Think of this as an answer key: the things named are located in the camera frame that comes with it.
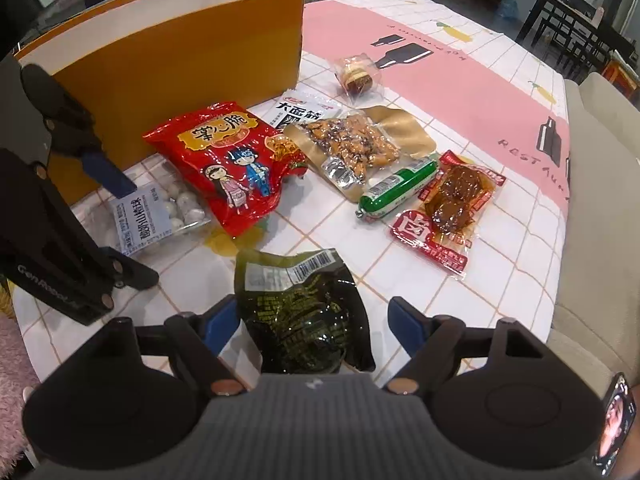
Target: cartoon boy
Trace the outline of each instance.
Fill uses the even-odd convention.
[[[204,168],[202,173],[212,181],[218,194],[222,197],[226,197],[226,203],[230,208],[236,208],[236,210],[239,210],[241,207],[244,207],[245,209],[249,209],[249,205],[246,202],[249,190],[237,180],[228,176],[226,169],[223,166],[212,164],[211,166]]]
[[[236,146],[229,150],[227,157],[234,164],[244,166],[249,188],[260,190],[262,196],[271,194],[269,168],[257,162],[258,153],[249,146]]]

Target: beige sofa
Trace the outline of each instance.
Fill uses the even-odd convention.
[[[566,81],[571,202],[549,347],[596,393],[640,383],[640,112],[591,74]]]

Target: red and clear package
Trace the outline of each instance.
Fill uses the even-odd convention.
[[[436,177],[421,190],[418,210],[398,216],[391,233],[402,243],[464,277],[476,217],[506,178],[467,164],[453,152],[440,157]]]
[[[306,171],[292,141],[233,102],[170,119],[143,138],[202,193],[233,237],[276,209],[284,176]]]

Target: pink fluffy fabric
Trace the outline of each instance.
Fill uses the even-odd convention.
[[[0,313],[0,478],[14,468],[27,446],[22,432],[22,390],[37,384],[18,324]]]

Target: cardboard box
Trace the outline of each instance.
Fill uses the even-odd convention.
[[[95,116],[125,170],[154,150],[141,136],[219,101],[250,107],[293,88],[304,0],[115,0],[44,34],[16,56],[37,63]],[[95,190],[79,161],[51,155],[68,204]]]

